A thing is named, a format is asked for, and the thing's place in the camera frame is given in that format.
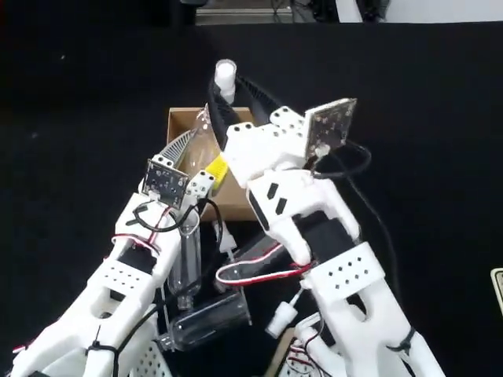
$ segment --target white robotic arm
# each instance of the white robotic arm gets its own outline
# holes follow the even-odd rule
[[[441,377],[442,369],[403,314],[371,247],[361,243],[358,223],[336,186],[303,170],[308,157],[323,156],[334,146],[331,141],[347,132],[344,116],[351,117],[352,101],[310,110],[306,119],[290,108],[279,108],[265,126],[231,126],[223,156],[247,190],[264,232],[282,243],[298,265],[311,263],[313,255],[297,229],[297,217],[321,210],[328,219],[337,218],[353,240],[354,247],[322,261],[302,281],[336,340],[347,375],[384,377],[378,368],[379,355],[387,347],[409,363],[416,375]],[[355,316],[347,302],[352,295],[359,295],[365,305],[363,319]]]
[[[172,161],[162,155],[155,155],[151,161],[160,167],[153,174],[158,181],[163,172],[167,172],[175,174],[174,182],[178,182],[179,172],[169,170]],[[110,377],[114,368],[118,368],[119,376],[132,371],[132,377],[157,373],[170,377],[157,344],[152,342],[158,335],[156,315],[134,333],[120,352],[118,366],[114,367],[117,349],[152,308],[156,289],[166,281],[180,250],[178,231],[153,232],[139,224],[134,216],[137,211],[142,221],[157,228],[175,225],[169,214],[172,208],[158,201],[158,192],[148,189],[153,187],[149,179],[145,176],[138,193],[131,196],[119,216],[110,255],[66,312],[17,355],[11,377]],[[185,185],[174,185],[176,196],[182,198],[177,199],[175,195],[172,198],[173,202],[178,201],[180,212],[197,205],[197,201],[211,191],[214,180],[202,170],[188,183],[190,190],[185,190]]]

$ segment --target black cable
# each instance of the black cable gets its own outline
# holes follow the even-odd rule
[[[167,227],[164,227],[164,228],[158,228],[157,226],[150,225],[148,222],[146,222],[145,220],[143,220],[140,217],[140,210],[144,206],[147,206],[151,202],[152,201],[150,200],[150,201],[148,201],[146,203],[142,203],[138,207],[134,208],[133,209],[133,216],[134,216],[134,220],[136,220],[138,222],[138,224],[140,224],[143,228],[146,228],[146,229],[148,229],[148,230],[150,230],[152,232],[155,232],[155,233],[170,232],[172,230],[180,228],[180,226],[182,226],[182,224],[185,222],[185,220],[189,216],[190,211],[194,210],[194,209],[197,209],[197,205],[196,204],[194,204],[192,206],[189,206],[189,208],[187,208],[187,210],[185,211],[185,213],[173,225],[170,225],[170,226],[167,226]]]
[[[302,11],[299,10],[299,8],[307,9],[307,5],[303,4],[302,2],[297,2],[296,0],[290,0],[290,4],[290,8],[292,8],[292,18],[294,17],[294,12],[297,12],[302,21],[304,23],[307,23],[307,18],[303,15]]]
[[[292,12],[292,24],[296,22],[296,13],[295,13],[295,0],[290,0],[290,11]]]
[[[212,270],[218,267],[221,258],[220,258],[220,244],[222,243],[222,237],[223,237],[223,220],[222,220],[222,214],[220,213],[220,210],[217,206],[217,204],[211,200],[211,199],[204,199],[206,203],[210,204],[213,209],[215,210],[215,215],[217,218],[217,223],[218,223],[218,232],[217,232],[217,240],[216,240],[216,258],[211,262],[211,264],[204,270],[204,272],[197,278],[195,279],[191,284],[187,285],[180,291],[178,291],[176,294],[171,295],[170,297],[166,298],[165,300],[158,302],[153,308],[151,308],[131,329],[129,334],[124,338],[124,340],[120,343],[120,345],[117,347],[117,349],[111,347],[111,346],[102,346],[99,343],[96,344],[94,343],[90,348],[90,350],[108,350],[112,351],[114,353],[114,359],[113,359],[113,369],[112,369],[112,377],[119,377],[119,355],[120,353],[126,348],[127,343],[133,338],[134,334],[136,331],[158,310],[161,310],[164,306],[170,305],[171,302],[173,302],[176,298],[179,296],[185,294],[187,291],[192,289],[198,284],[201,284],[202,279],[204,279],[206,276],[210,274]]]
[[[277,14],[277,11],[280,9],[283,3],[285,3],[285,0],[270,0],[270,7],[273,9],[273,20],[278,24],[283,24],[281,22],[280,16]]]
[[[304,4],[297,2],[296,0],[293,0],[292,13],[294,13],[296,11],[297,14],[300,16],[300,18],[302,19],[302,21],[306,24],[308,22],[307,18],[306,18],[306,16],[303,15],[302,11],[299,10],[299,8],[303,8],[305,6],[305,5],[304,6],[303,5]]]
[[[352,177],[356,174],[362,173],[370,166],[370,163],[372,162],[372,153],[370,152],[370,150],[368,150],[363,145],[359,145],[359,144],[354,143],[351,140],[346,140],[346,144],[344,146],[351,148],[351,149],[355,150],[356,152],[360,153],[364,157],[363,162],[361,164],[357,165],[356,167],[349,169],[349,170],[347,168],[344,168],[343,171],[334,171],[334,172],[330,172],[330,173],[313,172],[313,178],[315,178],[315,179],[327,179],[327,178],[328,179],[345,179],[345,178]],[[313,165],[311,170],[314,170],[316,168],[316,165],[317,165],[317,163],[315,163]]]
[[[318,370],[321,373],[323,373],[323,375],[326,375],[327,377],[332,377],[332,375],[330,373],[328,373],[325,369],[323,369],[321,367],[321,365],[319,363],[316,362],[316,360],[309,354],[309,351],[307,351],[307,346],[309,345],[309,343],[311,343],[313,340],[315,340],[318,336],[321,336],[321,332],[325,328],[325,320],[321,316],[321,313],[319,313],[319,314],[320,314],[320,323],[321,323],[320,328],[318,329],[318,332],[316,333],[316,335],[313,335],[312,337],[310,337],[306,341],[306,344],[304,344],[304,349],[306,350],[306,355],[307,355],[307,358],[310,360],[310,362],[313,363],[314,366],[316,366],[316,368],[318,368]]]
[[[332,154],[330,156],[333,157],[337,161],[337,163],[340,165],[340,167],[343,170],[347,170],[344,162],[342,161],[342,159],[338,155]],[[400,283],[399,283],[399,278],[398,278],[398,257],[396,254],[395,246],[393,244],[393,239],[391,238],[391,234],[389,232],[389,229],[387,228],[386,224],[384,223],[384,220],[382,219],[382,217],[379,215],[379,212],[377,212],[376,208],[374,208],[373,205],[370,204],[369,199],[365,196],[365,194],[354,183],[352,176],[350,174],[348,174],[346,176],[346,179],[347,179],[347,182],[350,184],[351,188],[354,190],[354,192],[356,192],[356,194],[360,197],[362,202],[365,204],[365,206],[369,209],[369,211],[372,213],[374,218],[376,218],[377,222],[379,223],[379,227],[381,228],[381,232],[384,235],[387,252],[388,252],[389,258],[390,258],[391,287],[395,293],[396,301],[401,306],[402,305],[402,294],[400,292]]]

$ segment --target perforated plastic plate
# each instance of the perforated plastic plate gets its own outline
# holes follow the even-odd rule
[[[163,354],[154,342],[141,355],[138,365],[133,368],[129,377],[172,377]]]
[[[90,278],[90,284],[99,284],[127,296],[143,287],[151,276],[122,262],[108,260]]]
[[[347,298],[384,278],[383,268],[368,243],[361,243],[315,267],[307,279],[330,302]]]

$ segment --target black fabric background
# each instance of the black fabric background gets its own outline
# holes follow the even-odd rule
[[[447,375],[500,375],[490,270],[503,265],[502,32],[496,23],[4,33],[1,365],[83,289],[164,144],[166,110],[202,105],[214,63],[228,57],[299,111],[358,98],[351,137],[374,160],[357,182],[395,239],[407,316]],[[386,268],[375,221],[343,191]],[[246,240],[258,227],[232,230]],[[173,365],[184,376],[262,373],[275,347],[263,328],[296,289],[249,288],[255,326]],[[307,297],[302,307],[314,311]]]

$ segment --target brown cardboard box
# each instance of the brown cardboard box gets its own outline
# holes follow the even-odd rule
[[[171,108],[167,117],[167,142],[169,143],[180,134],[194,127],[194,121],[201,108]],[[242,122],[253,122],[252,114],[248,108],[235,108]],[[218,148],[216,141],[208,142],[205,148]],[[185,155],[179,169],[188,171],[186,160],[189,152]],[[244,194],[244,190],[239,187],[236,178],[229,171],[226,179],[219,189],[218,194],[213,200],[218,204],[218,208],[222,213],[225,221],[256,221],[256,216]],[[202,221],[215,220],[215,212],[211,206],[207,206],[207,210],[201,217]]]

